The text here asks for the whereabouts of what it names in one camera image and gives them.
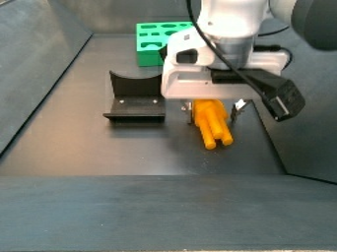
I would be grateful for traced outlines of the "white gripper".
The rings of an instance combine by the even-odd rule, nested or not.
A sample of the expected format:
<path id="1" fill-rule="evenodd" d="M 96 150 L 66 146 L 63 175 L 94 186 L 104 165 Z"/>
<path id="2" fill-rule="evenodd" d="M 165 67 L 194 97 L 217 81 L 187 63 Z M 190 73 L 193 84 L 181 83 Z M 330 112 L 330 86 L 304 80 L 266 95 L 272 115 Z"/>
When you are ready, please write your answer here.
<path id="1" fill-rule="evenodd" d="M 195 49 L 198 61 L 195 64 L 178 63 L 177 54 L 182 51 Z M 255 91 L 246 85 L 230 81 L 227 84 L 215 84 L 211 80 L 210 64 L 214 54 L 202 40 L 197 29 L 189 28 L 175 32 L 167 41 L 167 56 L 162 73 L 162 95 L 167 99 L 239 99 L 231 106 L 230 120 L 235 123 L 245 107 L 259 98 Z M 186 114 L 187 123 L 193 119 L 193 103 L 182 101 L 182 112 Z"/>

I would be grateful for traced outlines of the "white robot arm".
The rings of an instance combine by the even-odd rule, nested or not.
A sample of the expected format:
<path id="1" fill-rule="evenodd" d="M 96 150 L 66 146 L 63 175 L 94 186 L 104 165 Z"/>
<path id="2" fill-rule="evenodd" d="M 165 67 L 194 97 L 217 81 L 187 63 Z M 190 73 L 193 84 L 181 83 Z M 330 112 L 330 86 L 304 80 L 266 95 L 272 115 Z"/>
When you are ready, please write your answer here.
<path id="1" fill-rule="evenodd" d="M 257 52 L 265 20 L 289 25 L 318 50 L 337 50 L 337 0 L 202 0 L 193 26 L 167 41 L 162 95 L 175 99 L 261 98 L 276 120 L 298 115 L 305 100 L 281 77 L 288 55 Z"/>

